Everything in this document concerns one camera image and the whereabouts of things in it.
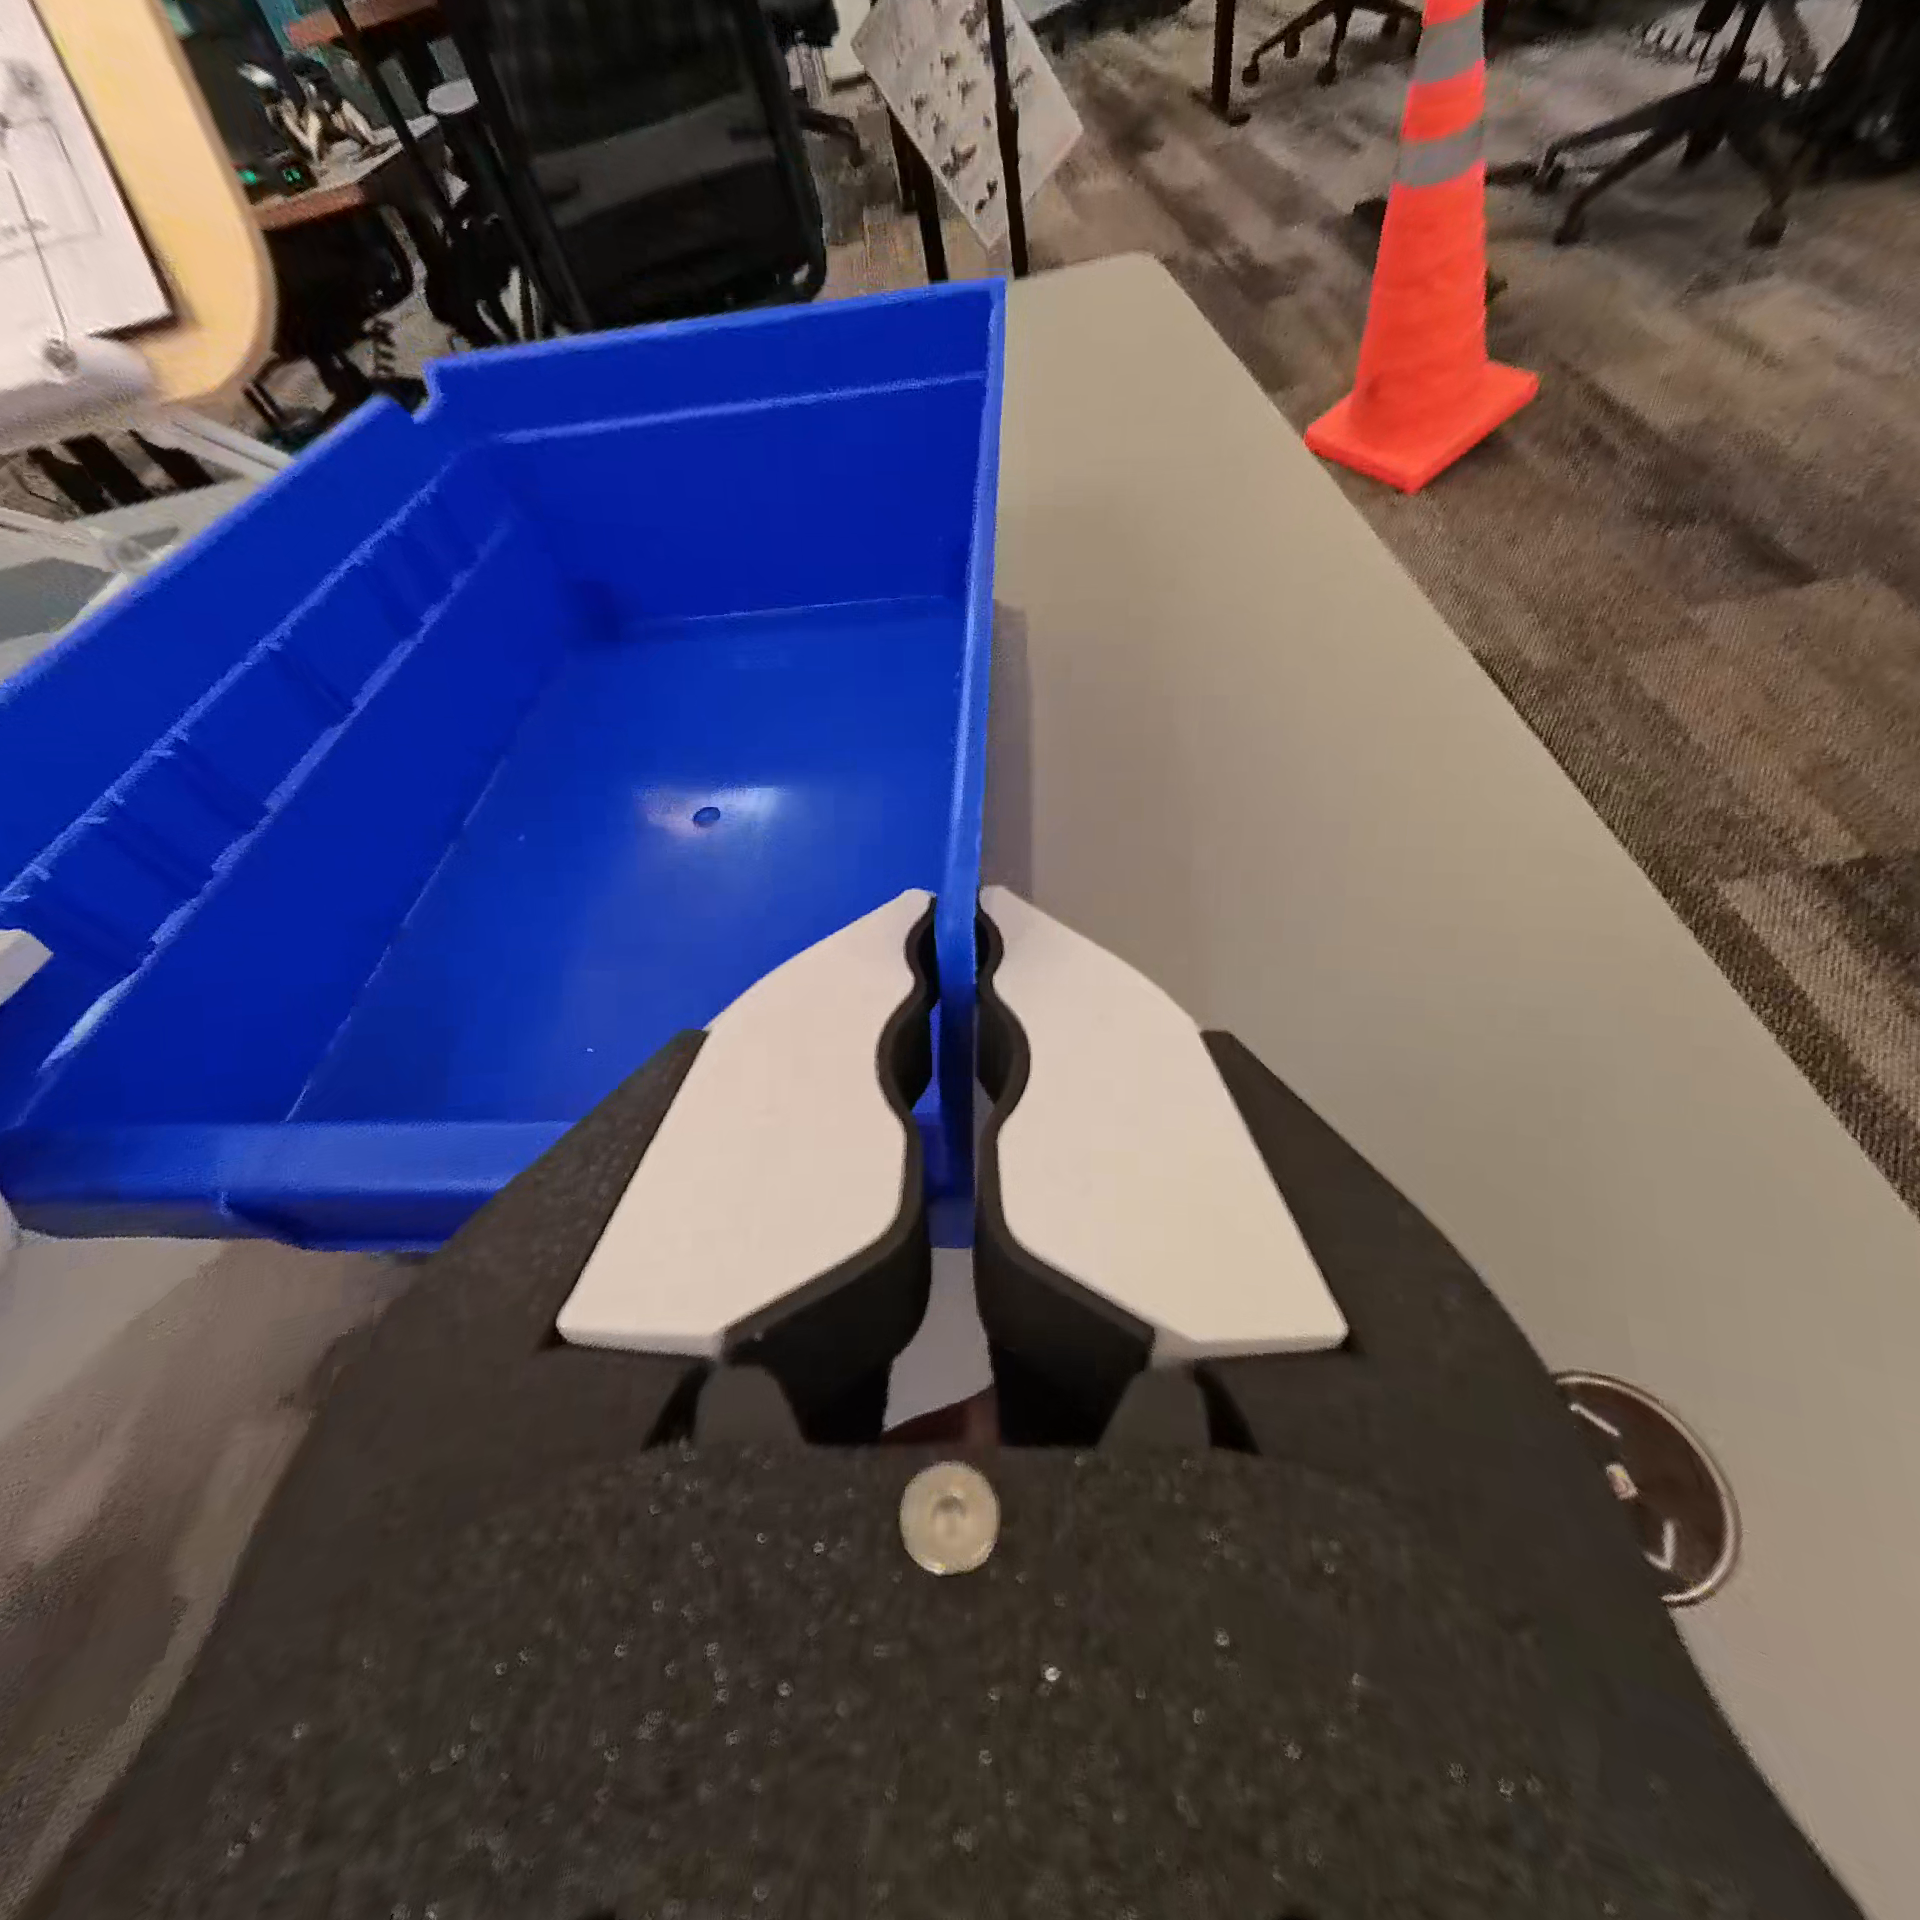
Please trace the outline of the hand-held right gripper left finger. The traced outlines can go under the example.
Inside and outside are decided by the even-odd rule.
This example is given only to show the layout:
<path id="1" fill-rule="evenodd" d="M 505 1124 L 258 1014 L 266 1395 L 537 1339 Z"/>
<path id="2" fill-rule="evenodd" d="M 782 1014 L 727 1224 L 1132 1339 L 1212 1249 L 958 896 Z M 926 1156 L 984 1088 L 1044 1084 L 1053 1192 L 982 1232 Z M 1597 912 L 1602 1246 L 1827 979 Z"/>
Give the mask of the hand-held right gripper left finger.
<path id="1" fill-rule="evenodd" d="M 879 1441 L 933 1291 L 934 907 L 900 892 L 708 1021 L 556 1315 L 565 1349 L 763 1375 L 807 1441 Z"/>

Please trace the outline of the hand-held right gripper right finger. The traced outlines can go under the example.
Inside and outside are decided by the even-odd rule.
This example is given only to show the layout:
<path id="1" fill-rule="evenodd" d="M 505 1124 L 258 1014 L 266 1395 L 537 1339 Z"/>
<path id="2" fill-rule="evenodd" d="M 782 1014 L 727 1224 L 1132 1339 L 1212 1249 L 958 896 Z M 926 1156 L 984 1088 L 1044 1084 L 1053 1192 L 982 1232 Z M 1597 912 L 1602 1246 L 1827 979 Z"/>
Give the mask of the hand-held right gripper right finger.
<path id="1" fill-rule="evenodd" d="M 1001 1439 L 1098 1441 L 1144 1378 L 1350 1342 L 1198 1021 L 1007 887 L 978 910 L 974 1295 Z"/>

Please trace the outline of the blue plastic bin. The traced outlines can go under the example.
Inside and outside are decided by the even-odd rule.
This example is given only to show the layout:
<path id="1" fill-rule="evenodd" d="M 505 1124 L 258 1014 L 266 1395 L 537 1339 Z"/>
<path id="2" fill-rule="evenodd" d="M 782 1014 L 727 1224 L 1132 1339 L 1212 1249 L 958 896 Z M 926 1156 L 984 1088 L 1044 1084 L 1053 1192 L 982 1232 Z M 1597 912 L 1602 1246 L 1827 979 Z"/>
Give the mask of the blue plastic bin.
<path id="1" fill-rule="evenodd" d="M 974 1045 L 1007 283 L 461 355 L 4 682 L 4 1201 L 421 1252 L 926 893 Z"/>

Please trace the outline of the grey desk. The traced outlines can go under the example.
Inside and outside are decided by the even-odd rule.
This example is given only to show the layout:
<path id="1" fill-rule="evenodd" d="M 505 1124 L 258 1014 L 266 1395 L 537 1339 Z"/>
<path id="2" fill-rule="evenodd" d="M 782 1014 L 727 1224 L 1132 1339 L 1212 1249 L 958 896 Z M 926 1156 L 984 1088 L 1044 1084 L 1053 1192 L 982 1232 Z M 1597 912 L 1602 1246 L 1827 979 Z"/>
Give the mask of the grey desk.
<path id="1" fill-rule="evenodd" d="M 30 1915 L 1916 1915 L 1916 1221 L 1162 267 L 1003 341 L 974 1061 L 879 1441 L 556 1339 L 685 1030 L 392 1252 Z M 991 884 L 1198 1021 L 1344 1349 L 1001 1439 Z M 1556 1373 L 1730 1479 L 1700 1608 Z"/>

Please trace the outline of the desk grommet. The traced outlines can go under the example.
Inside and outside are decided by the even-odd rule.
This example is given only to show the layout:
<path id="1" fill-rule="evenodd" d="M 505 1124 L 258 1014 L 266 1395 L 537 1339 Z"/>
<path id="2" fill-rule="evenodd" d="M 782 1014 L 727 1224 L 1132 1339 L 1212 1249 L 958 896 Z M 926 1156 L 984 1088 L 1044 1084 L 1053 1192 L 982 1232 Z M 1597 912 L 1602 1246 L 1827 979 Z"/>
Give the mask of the desk grommet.
<path id="1" fill-rule="evenodd" d="M 1714 1598 L 1741 1562 L 1743 1523 L 1716 1455 L 1662 1398 L 1602 1373 L 1556 1373 L 1670 1611 Z"/>

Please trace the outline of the wooden document stand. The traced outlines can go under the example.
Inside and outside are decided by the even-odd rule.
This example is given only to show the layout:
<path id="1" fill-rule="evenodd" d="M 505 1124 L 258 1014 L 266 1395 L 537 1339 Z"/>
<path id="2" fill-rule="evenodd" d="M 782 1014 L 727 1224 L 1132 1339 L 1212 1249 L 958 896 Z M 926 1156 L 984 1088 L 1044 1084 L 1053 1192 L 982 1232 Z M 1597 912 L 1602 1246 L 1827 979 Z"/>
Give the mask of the wooden document stand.
<path id="1" fill-rule="evenodd" d="M 211 511 L 162 509 L 158 536 L 118 536 L 99 515 L 47 523 L 4 509 L 4 610 L 28 588 L 93 595 L 134 584 L 225 509 L 238 487 L 274 480 L 289 455 L 211 417 L 266 366 L 277 321 L 266 239 L 180 40 L 148 2 L 30 2 L 94 123 L 121 193 L 174 306 L 170 324 L 87 341 L 80 372 L 4 391 L 4 455 L 140 432 L 233 478 Z"/>

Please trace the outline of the printed instruction sheet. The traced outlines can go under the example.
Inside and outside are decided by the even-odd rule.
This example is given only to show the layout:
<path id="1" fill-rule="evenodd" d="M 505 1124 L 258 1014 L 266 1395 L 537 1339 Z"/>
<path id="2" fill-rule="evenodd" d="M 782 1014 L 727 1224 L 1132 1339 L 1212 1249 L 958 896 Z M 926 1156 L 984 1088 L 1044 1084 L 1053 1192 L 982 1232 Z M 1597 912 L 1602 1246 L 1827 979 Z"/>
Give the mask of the printed instruction sheet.
<path id="1" fill-rule="evenodd" d="M 172 301 L 38 10 L 2 7 L 4 391 L 80 372 L 87 341 L 170 324 Z"/>

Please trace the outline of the orange traffic cone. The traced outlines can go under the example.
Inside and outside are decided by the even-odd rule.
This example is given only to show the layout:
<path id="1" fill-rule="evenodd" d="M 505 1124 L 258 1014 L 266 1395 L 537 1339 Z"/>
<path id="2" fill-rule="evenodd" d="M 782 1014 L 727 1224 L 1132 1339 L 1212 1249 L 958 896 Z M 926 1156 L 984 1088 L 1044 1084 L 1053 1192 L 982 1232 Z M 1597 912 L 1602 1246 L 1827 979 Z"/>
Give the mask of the orange traffic cone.
<path id="1" fill-rule="evenodd" d="M 1431 2 L 1404 95 L 1353 391 L 1310 452 L 1402 495 L 1541 392 L 1486 336 L 1486 51 L 1479 2 Z"/>

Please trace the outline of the black mesh chair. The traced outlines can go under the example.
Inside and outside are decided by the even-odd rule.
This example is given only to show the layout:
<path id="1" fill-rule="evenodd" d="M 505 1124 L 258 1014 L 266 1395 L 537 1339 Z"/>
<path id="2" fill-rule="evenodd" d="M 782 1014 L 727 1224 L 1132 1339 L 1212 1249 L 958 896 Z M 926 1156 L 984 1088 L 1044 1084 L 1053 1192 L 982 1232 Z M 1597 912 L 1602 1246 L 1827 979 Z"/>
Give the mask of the black mesh chair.
<path id="1" fill-rule="evenodd" d="M 464 2 L 445 23 L 569 332 L 811 302 L 827 235 L 755 2 Z"/>

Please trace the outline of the printed instruction poster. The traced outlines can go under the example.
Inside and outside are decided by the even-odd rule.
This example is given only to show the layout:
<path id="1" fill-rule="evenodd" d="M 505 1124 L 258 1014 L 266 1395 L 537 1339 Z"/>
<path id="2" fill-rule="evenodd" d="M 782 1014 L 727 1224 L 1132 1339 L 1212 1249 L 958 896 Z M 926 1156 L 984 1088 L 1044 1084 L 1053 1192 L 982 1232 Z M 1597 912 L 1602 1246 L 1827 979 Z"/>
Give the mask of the printed instruction poster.
<path id="1" fill-rule="evenodd" d="M 1001 41 L 1019 180 L 1001 167 L 999 90 L 988 2 L 875 2 L 853 51 L 949 209 L 984 251 L 1003 251 L 1010 200 L 1031 206 L 1083 139 L 1083 122 L 1030 15 L 1006 2 Z"/>

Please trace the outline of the black office chair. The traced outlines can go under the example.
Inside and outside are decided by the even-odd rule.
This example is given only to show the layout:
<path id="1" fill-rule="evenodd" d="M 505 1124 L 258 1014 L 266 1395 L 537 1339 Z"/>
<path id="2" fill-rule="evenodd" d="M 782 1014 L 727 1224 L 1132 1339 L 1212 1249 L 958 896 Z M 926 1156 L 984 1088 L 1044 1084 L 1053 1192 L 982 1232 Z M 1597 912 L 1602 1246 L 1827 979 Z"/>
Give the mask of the black office chair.
<path id="1" fill-rule="evenodd" d="M 1762 190 L 1745 243 L 1769 253 L 1786 238 L 1793 196 L 1837 167 L 1847 135 L 1801 4 L 1702 4 L 1695 30 L 1723 36 L 1702 80 L 1552 141 L 1524 172 L 1530 190 L 1547 196 L 1561 187 L 1573 158 L 1613 154 L 1559 213 L 1556 249 L 1581 243 L 1593 208 L 1654 159 L 1675 154 L 1678 170 L 1693 170 L 1730 151 Z"/>

